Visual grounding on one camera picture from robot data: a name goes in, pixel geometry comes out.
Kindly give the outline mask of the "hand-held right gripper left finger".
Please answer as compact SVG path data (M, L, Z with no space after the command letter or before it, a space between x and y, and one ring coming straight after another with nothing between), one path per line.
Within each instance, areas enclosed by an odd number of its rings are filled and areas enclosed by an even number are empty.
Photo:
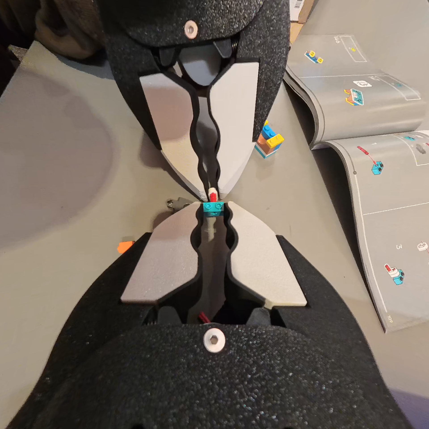
M121 296L123 303L194 305L201 296L203 207L194 202L157 225Z

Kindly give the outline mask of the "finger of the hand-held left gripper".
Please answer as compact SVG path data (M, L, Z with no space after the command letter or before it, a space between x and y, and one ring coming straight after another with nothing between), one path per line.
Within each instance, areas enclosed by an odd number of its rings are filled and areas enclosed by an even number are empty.
M139 78L161 153L200 200L207 201L211 121L207 100L174 72Z
M233 189L254 149L258 62L228 65L209 87L209 110L218 131L220 198Z

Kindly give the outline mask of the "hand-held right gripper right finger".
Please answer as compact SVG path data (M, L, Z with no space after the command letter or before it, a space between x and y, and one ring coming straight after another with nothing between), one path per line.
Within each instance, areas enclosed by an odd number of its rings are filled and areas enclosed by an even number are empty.
M304 293L273 230L232 201L225 205L224 222L229 247L227 300L246 300L267 309L306 306Z

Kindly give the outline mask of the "person's left forearm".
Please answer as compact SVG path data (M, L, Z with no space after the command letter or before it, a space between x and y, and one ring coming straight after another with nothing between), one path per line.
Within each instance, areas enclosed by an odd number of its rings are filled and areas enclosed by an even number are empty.
M35 39L49 51L83 60L105 47L96 1L41 0Z

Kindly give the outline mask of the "small multicoloured brick build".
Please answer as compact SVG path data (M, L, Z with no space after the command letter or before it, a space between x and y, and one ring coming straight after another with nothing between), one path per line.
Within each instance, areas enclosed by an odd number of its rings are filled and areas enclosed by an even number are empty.
M283 142L284 138L282 135L275 133L271 128L269 121L266 120L254 148L264 159L266 159L276 153Z

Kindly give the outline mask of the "grey instruction booklet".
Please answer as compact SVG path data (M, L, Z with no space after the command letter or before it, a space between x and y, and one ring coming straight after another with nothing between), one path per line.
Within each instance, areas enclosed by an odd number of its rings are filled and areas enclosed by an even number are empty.
M417 89L382 71L353 35L301 35L284 81L311 110L316 150L347 174L357 242L385 333L428 321L428 131Z

